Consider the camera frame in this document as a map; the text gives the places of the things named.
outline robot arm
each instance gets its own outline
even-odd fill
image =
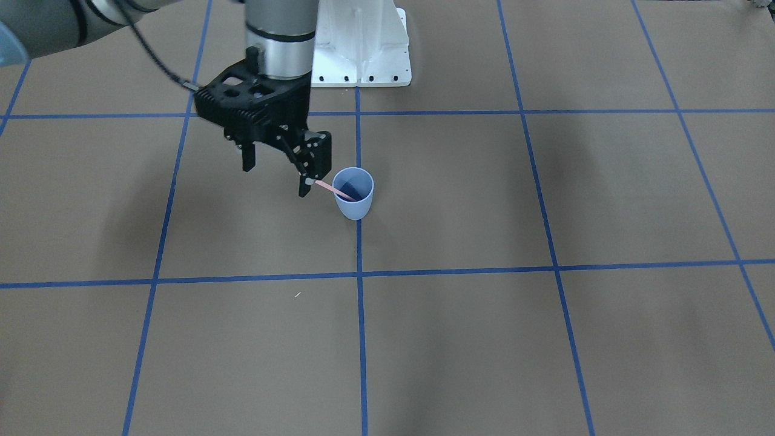
[[[0,0],[0,66],[79,47],[180,0]],[[331,171],[331,134],[307,127],[319,0],[246,0],[246,56],[194,93],[201,118],[242,151],[283,151],[299,196]]]

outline light blue cup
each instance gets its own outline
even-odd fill
[[[344,168],[336,173],[331,186],[358,200],[351,202],[334,194],[336,205],[344,216],[351,220],[360,220],[369,213],[371,199],[374,197],[374,179],[368,171],[356,167]]]

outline floor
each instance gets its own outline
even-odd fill
[[[769,14],[398,5],[412,86],[312,93],[362,222],[126,30],[0,70],[0,434],[775,434]],[[207,81],[242,14],[141,28]]]

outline pink straw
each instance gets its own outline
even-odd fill
[[[348,195],[347,195],[347,194],[345,194],[344,192],[342,192],[342,191],[338,190],[337,188],[334,188],[333,186],[329,185],[328,183],[324,182],[323,180],[315,180],[315,184],[316,184],[316,185],[320,185],[320,186],[322,186],[323,188],[326,188],[326,189],[328,189],[329,191],[331,191],[331,192],[333,192],[333,193],[337,194],[338,196],[341,196],[341,197],[343,197],[344,199],[347,199],[347,200],[349,200],[349,201],[351,201],[351,202],[354,202],[354,201],[356,201],[356,200],[355,200],[353,197],[351,197],[351,196],[348,196]]]

